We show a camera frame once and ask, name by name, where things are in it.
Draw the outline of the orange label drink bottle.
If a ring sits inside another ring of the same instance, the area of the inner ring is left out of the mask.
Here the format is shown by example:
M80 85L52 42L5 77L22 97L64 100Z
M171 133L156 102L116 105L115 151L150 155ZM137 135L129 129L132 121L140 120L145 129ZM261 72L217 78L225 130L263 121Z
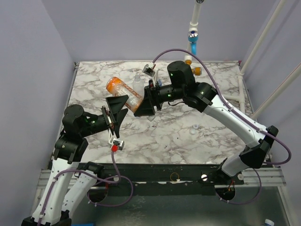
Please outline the orange label drink bottle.
M125 106L133 113L136 112L143 101L143 97L141 95L130 88L118 77L111 78L107 82L106 89L115 97L128 95L128 100L126 101Z

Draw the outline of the clear unlabelled plastic bottle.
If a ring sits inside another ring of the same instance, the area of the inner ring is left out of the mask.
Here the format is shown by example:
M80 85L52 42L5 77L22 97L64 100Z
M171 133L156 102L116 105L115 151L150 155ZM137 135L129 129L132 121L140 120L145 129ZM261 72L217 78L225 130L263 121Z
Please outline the clear unlabelled plastic bottle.
M138 93L140 96L144 95L144 80L141 78L140 75L136 75L134 77L133 83L132 83L133 90Z

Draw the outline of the white Pocari bottle cap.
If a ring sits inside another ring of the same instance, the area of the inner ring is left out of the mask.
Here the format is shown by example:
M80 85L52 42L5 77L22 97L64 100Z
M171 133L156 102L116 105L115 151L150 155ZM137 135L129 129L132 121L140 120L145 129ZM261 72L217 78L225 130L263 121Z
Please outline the white Pocari bottle cap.
M194 129L191 129L191 130L190 130L190 134L193 134L193 135L194 135L194 134L196 134L196 131L195 131Z

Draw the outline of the purple label water bottle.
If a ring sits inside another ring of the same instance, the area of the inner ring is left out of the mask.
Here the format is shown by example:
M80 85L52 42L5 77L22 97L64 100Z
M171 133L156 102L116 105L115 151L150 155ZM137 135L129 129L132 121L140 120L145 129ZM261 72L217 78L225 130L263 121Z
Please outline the purple label water bottle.
M150 122L152 122L152 121L154 121L154 119L156 118L156 116L154 115L154 116L148 116L148 121L150 121Z

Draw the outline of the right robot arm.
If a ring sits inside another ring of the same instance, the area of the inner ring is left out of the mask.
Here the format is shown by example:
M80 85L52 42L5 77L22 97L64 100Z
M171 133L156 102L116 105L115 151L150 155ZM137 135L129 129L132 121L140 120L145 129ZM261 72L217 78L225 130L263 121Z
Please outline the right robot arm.
M182 100L187 106L205 113L229 128L245 143L244 150L224 160L216 173L223 185L233 180L234 175L247 168L259 169L264 163L278 134L275 126L261 125L236 109L217 89L206 82L196 82L191 67L183 61L174 61L167 66L170 85L155 86L149 80L144 87L144 98L134 115L153 116L161 110L164 102Z

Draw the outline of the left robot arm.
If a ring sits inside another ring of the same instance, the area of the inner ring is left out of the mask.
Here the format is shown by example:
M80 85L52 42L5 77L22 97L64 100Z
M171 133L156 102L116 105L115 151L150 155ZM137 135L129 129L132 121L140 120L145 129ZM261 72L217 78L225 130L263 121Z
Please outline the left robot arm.
M69 226L76 208L92 186L121 181L119 170L115 176L104 178L102 165L89 162L82 170L78 166L90 135L107 131L111 153L123 149L119 129L128 112L123 107L128 98L127 95L106 98L108 106L101 108L101 115L85 112L81 105L65 109L63 130L55 143L45 191L33 214L22 221L23 226Z

